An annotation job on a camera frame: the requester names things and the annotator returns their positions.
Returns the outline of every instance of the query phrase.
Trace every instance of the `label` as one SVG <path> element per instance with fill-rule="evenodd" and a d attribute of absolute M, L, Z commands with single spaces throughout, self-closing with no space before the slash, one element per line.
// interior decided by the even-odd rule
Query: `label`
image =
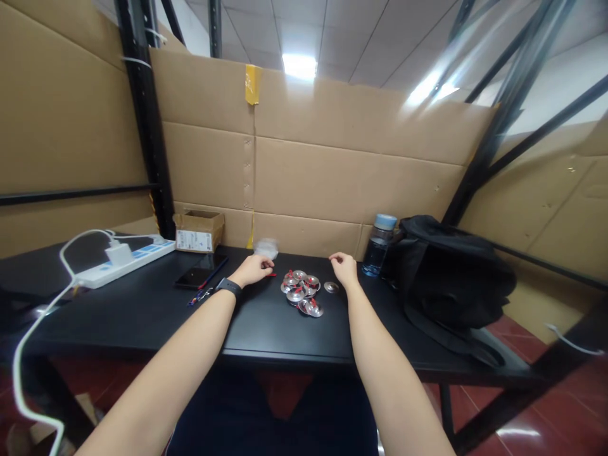
<path fill-rule="evenodd" d="M 212 251 L 213 236 L 211 233 L 177 230 L 177 248 L 182 250 Z"/>

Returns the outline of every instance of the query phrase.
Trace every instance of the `black watch strap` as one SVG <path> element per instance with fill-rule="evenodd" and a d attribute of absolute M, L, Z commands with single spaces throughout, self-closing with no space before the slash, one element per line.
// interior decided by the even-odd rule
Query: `black watch strap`
<path fill-rule="evenodd" d="M 231 291 L 237 299 L 239 298 L 239 296 L 241 296 L 241 293 L 243 292 L 243 289 L 241 287 L 226 278 L 223 278 L 220 283 L 217 284 L 217 287 L 215 287 L 216 292 L 221 289 Z"/>

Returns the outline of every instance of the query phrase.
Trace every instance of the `white power strip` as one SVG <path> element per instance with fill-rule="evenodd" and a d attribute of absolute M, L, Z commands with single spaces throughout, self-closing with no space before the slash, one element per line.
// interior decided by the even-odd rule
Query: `white power strip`
<path fill-rule="evenodd" d="M 126 276 L 129 272 L 133 272 L 160 257 L 164 257 L 167 253 L 171 253 L 174 250 L 175 241 L 167 241 L 161 245 L 151 244 L 133 252 L 133 261 L 130 263 L 123 266 L 113 266 L 111 262 L 106 262 L 86 271 L 79 272 L 76 274 L 76 280 L 79 285 L 86 288 L 99 288 L 122 276 Z"/>

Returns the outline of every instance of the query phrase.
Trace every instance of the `floor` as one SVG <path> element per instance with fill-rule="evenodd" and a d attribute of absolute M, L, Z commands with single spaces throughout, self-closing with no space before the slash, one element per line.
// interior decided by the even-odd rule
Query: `floor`
<path fill-rule="evenodd" d="M 489 328 L 520 357 L 533 362 L 546 349 L 539 339 L 503 317 Z M 108 411 L 143 368 L 104 359 L 61 358 L 54 361 L 75 393 L 88 392 L 97 408 Z M 288 417 L 309 376 L 260 373 L 276 416 Z M 427 384 L 427 392 L 439 411 L 437 385 Z M 452 386 L 452 409 L 457 430 L 474 417 L 497 394 L 498 388 Z M 8 370 L 0 372 L 0 456 L 6 455 L 4 442 L 14 423 L 27 426 L 13 403 Z M 490 439 L 470 453 L 474 456 L 606 456 L 608 455 L 608 360 L 598 359 L 571 374 L 564 382 L 539 399 Z"/>

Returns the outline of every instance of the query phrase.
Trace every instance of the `pile of metal parts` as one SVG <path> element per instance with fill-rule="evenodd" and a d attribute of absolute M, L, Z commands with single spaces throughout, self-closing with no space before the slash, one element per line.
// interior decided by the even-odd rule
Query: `pile of metal parts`
<path fill-rule="evenodd" d="M 333 282 L 325 282 L 323 287 L 328 293 L 337 293 L 339 289 Z M 286 294 L 289 304 L 300 309 L 304 315 L 315 318 L 323 315 L 323 309 L 315 299 L 320 289 L 321 283 L 318 278 L 300 270 L 289 270 L 281 284 L 281 291 Z"/>

